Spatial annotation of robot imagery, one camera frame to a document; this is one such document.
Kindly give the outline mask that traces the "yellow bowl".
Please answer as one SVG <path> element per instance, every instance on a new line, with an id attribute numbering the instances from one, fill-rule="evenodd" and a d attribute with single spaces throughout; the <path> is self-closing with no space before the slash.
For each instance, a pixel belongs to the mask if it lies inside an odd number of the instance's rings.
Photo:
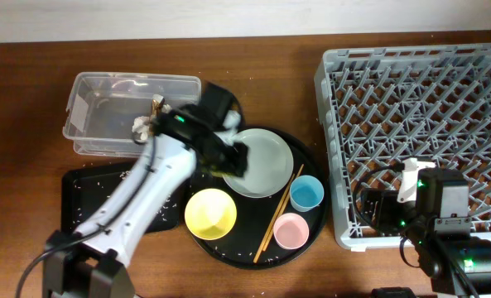
<path id="1" fill-rule="evenodd" d="M 197 238 L 211 241 L 224 237 L 237 220 L 233 198 L 219 189 L 204 189 L 190 197 L 185 207 L 185 224 Z"/>

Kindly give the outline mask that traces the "blue cup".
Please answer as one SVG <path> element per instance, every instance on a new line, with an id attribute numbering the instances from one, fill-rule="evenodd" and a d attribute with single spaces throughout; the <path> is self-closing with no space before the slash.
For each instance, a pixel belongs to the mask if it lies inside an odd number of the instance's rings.
<path id="1" fill-rule="evenodd" d="M 299 212 L 308 212 L 317 207 L 324 196 L 324 186 L 312 175 L 301 175 L 291 183 L 291 206 Z"/>

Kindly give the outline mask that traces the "gold foil wrapper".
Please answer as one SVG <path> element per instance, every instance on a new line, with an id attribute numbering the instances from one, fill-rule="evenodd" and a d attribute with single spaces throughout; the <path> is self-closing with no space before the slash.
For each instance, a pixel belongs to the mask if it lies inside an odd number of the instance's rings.
<path id="1" fill-rule="evenodd" d="M 152 96 L 152 112 L 151 117 L 155 118 L 162 110 L 165 104 L 165 99 L 160 94 L 154 94 Z"/>

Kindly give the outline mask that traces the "white napkin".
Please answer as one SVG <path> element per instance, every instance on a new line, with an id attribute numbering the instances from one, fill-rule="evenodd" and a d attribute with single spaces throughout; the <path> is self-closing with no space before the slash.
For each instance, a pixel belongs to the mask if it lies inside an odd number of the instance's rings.
<path id="1" fill-rule="evenodd" d="M 144 143 L 152 136 L 151 118 L 140 116 L 134 119 L 132 125 L 132 139 L 135 143 Z"/>
<path id="2" fill-rule="evenodd" d="M 172 110 L 172 107 L 168 104 L 164 104 L 160 107 L 161 113 L 169 113 Z"/>

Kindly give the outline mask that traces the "pink cup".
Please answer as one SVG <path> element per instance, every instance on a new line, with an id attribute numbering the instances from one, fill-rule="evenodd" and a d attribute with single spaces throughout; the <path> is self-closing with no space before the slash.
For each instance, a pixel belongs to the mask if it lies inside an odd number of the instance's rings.
<path id="1" fill-rule="evenodd" d="M 306 220 L 295 213 L 283 214 L 273 227 L 273 237 L 278 246 L 286 250 L 301 248 L 307 242 L 309 232 Z"/>

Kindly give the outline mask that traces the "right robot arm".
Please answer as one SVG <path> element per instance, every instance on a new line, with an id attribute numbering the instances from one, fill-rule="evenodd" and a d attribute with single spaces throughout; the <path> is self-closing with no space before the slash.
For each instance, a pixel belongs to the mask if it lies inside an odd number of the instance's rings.
<path id="1" fill-rule="evenodd" d="M 491 242 L 470 232 L 469 185 L 456 170 L 426 168 L 414 178 L 413 201 L 396 190 L 354 193 L 358 218 L 383 235 L 398 235 L 417 254 L 417 268 L 439 296 L 491 297 Z"/>

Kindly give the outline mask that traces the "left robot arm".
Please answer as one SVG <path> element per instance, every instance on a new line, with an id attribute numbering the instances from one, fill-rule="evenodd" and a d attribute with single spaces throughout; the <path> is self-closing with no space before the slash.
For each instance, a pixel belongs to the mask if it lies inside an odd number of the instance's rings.
<path id="1" fill-rule="evenodd" d="M 128 177 L 71 234 L 55 231 L 23 271 L 15 295 L 42 266 L 44 297 L 134 297 L 128 266 L 142 236 L 169 197 L 197 168 L 241 176 L 248 147 L 234 142 L 240 110 L 185 105 L 159 113 Z"/>

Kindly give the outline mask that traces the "grey dishwasher rack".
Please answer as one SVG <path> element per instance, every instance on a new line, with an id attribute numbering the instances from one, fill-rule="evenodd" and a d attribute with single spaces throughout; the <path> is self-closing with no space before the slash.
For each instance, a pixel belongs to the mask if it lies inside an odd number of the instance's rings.
<path id="1" fill-rule="evenodd" d="M 398 245 L 359 222 L 351 192 L 368 172 L 397 189 L 388 165 L 411 156 L 464 174 L 472 234 L 491 241 L 491 43 L 328 50 L 314 82 L 342 248 Z"/>

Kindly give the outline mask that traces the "grey plate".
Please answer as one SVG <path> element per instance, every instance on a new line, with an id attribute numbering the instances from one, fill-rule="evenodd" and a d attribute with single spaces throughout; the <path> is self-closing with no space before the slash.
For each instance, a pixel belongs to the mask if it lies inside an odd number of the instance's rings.
<path id="1" fill-rule="evenodd" d="M 294 159 L 289 145 L 278 134 L 249 128 L 233 136 L 248 147 L 248 168 L 243 177 L 224 176 L 233 191 L 253 199 L 276 194 L 290 180 Z"/>

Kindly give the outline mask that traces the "wooden chopstick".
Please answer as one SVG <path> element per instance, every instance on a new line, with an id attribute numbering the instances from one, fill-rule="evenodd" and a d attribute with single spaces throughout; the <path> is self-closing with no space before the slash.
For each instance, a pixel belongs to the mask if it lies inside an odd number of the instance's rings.
<path id="1" fill-rule="evenodd" d="M 298 178 L 298 177 L 301 175 L 301 172 L 303 171 L 303 169 L 304 169 L 304 165 L 301 165 L 301 166 L 300 166 L 300 168 L 299 168 L 299 170 L 298 170 L 298 172 L 297 172 L 297 173 L 295 173 L 295 178 Z M 286 206 L 287 206 L 287 204 L 288 204 L 288 202 L 289 202 L 289 199 L 290 199 L 290 188 L 289 188 L 289 191 L 288 191 L 287 196 L 286 196 L 286 201 L 284 202 L 284 204 L 283 204 L 283 206 L 282 206 L 282 209 L 281 209 L 281 211 L 280 211 L 279 215 L 277 216 L 277 219 L 278 219 L 280 216 L 282 216 L 282 214 L 283 214 L 283 212 L 285 211 L 285 208 L 286 208 Z M 268 245 L 269 245 L 269 243 L 270 243 L 270 241 L 271 241 L 271 239 L 272 239 L 273 234 L 274 234 L 274 226 L 273 226 L 273 228 L 272 228 L 272 231 L 271 231 L 271 232 L 270 232 L 270 234 L 269 234 L 269 239 L 268 239 L 268 242 L 266 243 L 266 246 L 263 248 L 263 252 L 265 252 L 265 251 L 267 250 L 267 247 L 268 247 Z"/>
<path id="2" fill-rule="evenodd" d="M 282 197 L 281 197 L 281 199 L 280 199 L 280 201 L 278 203 L 278 206 L 275 209 L 275 212 L 274 212 L 274 214 L 272 216 L 272 219 L 271 219 L 271 221 L 270 221 L 270 223 L 269 223 L 269 225 L 267 227 L 267 231 L 265 232 L 265 234 L 263 236 L 263 239 L 262 239 L 262 241 L 260 243 L 260 246 L 259 246 L 259 248 L 258 248 L 258 250 L 257 250 L 257 252 L 255 254 L 255 257 L 253 259 L 253 264 L 256 264 L 258 262 L 258 259 L 259 259 L 260 255 L 261 255 L 262 251 L 263 251 L 263 248 L 266 246 L 266 243 L 268 242 L 269 234 L 272 231 L 272 228 L 274 226 L 274 223 L 275 223 L 275 221 L 277 219 L 277 216 L 279 215 L 279 213 L 280 213 L 280 211 L 282 209 L 282 206 L 283 206 L 284 202 L 286 201 L 286 196 L 287 196 L 287 193 L 289 191 L 290 184 L 294 180 L 294 178 L 295 178 L 295 174 L 292 174 L 291 175 L 291 178 L 290 178 L 289 182 L 287 183 L 286 188 L 285 188 L 285 190 L 284 190 L 284 192 L 282 194 Z"/>

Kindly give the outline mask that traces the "round black tray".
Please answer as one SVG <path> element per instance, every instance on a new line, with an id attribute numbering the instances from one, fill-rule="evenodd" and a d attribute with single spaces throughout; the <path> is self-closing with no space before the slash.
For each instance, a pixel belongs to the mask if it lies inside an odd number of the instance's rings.
<path id="1" fill-rule="evenodd" d="M 208 178 L 195 175 L 190 180 L 189 189 L 185 192 L 184 201 L 200 190 L 215 188 L 227 192 L 237 208 L 237 219 L 232 229 L 225 236 L 215 240 L 204 240 L 194 237 L 197 244 L 211 257 L 240 269 L 262 270 L 278 267 L 297 259 L 318 238 L 325 226 L 328 209 L 330 187 L 323 166 L 313 156 L 312 151 L 296 137 L 287 132 L 267 127 L 268 131 L 281 137 L 291 149 L 293 155 L 293 173 L 311 175 L 317 178 L 325 190 L 325 196 L 318 206 L 305 213 L 298 212 L 288 205 L 284 212 L 297 213 L 307 223 L 309 235 L 300 248 L 287 250 L 280 247 L 275 238 L 268 241 L 267 249 L 258 252 L 260 244 L 265 240 L 267 228 L 272 221 L 285 189 L 268 197 L 253 199 L 231 190 L 222 178 Z"/>

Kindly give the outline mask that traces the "clear plastic bin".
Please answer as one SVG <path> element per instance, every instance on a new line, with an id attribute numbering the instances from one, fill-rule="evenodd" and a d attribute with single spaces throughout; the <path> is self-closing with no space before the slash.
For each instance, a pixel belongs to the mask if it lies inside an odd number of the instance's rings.
<path id="1" fill-rule="evenodd" d="M 75 78 L 63 135 L 80 155 L 137 157 L 132 125 L 152 113 L 161 95 L 173 108 L 197 103 L 201 81 L 194 76 L 121 72 L 82 72 Z"/>

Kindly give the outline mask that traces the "black rectangular tray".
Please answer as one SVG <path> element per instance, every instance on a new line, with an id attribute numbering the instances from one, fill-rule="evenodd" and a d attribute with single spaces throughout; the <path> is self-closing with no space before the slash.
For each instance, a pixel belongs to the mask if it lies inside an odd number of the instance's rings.
<path id="1" fill-rule="evenodd" d="M 109 198 L 127 178 L 135 161 L 68 171 L 61 180 L 60 230 L 72 233 Z M 147 233 L 175 228 L 181 223 L 186 183 L 184 182 L 158 211 Z"/>

